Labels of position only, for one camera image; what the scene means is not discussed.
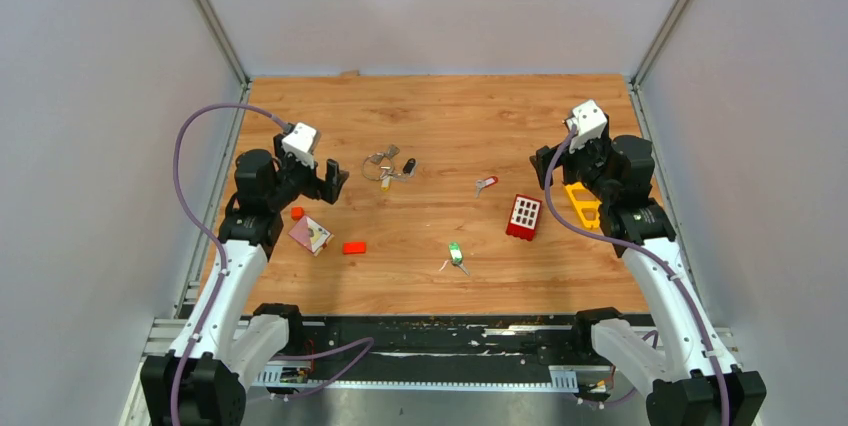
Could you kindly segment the key with green tag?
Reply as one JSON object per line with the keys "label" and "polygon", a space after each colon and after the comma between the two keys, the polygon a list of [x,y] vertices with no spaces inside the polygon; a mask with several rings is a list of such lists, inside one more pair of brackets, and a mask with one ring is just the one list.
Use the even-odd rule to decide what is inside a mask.
{"label": "key with green tag", "polygon": [[440,271],[443,271],[448,265],[452,265],[462,271],[466,276],[471,276],[470,271],[464,265],[464,256],[460,245],[457,242],[451,242],[448,248],[450,257],[443,262]]}

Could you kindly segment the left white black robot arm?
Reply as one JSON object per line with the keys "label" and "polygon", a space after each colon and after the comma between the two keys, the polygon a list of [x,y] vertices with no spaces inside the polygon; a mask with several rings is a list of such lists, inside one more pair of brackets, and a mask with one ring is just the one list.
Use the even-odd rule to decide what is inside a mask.
{"label": "left white black robot arm", "polygon": [[319,138],[278,134],[273,151],[253,149],[237,157],[236,190],[212,237],[212,283],[168,351],[147,357],[141,367],[151,424],[238,425],[247,392],[271,357],[293,359],[304,351],[307,335],[290,322],[293,306],[263,305],[241,336],[235,331],[283,230],[283,209],[301,196],[333,204],[349,177],[332,159],[318,177]]}

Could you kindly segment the metal keyring with keys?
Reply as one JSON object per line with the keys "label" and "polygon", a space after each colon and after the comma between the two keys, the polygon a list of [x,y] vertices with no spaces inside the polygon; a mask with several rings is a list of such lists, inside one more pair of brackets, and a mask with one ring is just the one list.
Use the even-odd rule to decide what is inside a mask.
{"label": "metal keyring with keys", "polygon": [[408,158],[402,165],[396,162],[400,148],[390,144],[385,150],[367,156],[361,163],[362,176],[380,185],[380,190],[387,192],[394,183],[405,183],[414,177],[418,161]]}

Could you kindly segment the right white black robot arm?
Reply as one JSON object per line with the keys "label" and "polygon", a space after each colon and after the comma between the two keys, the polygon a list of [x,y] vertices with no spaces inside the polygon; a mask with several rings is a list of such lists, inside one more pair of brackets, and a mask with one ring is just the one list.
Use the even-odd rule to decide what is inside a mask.
{"label": "right white black robot arm", "polygon": [[652,425],[752,425],[767,388],[718,337],[681,260],[676,232],[652,198],[655,161],[650,141],[602,135],[581,148],[569,135],[531,156],[540,186],[551,191],[562,168],[565,184],[580,183],[600,200],[600,233],[566,228],[613,246],[636,279],[663,348],[656,350],[612,307],[579,312],[571,349],[584,363],[611,362],[644,396]]}

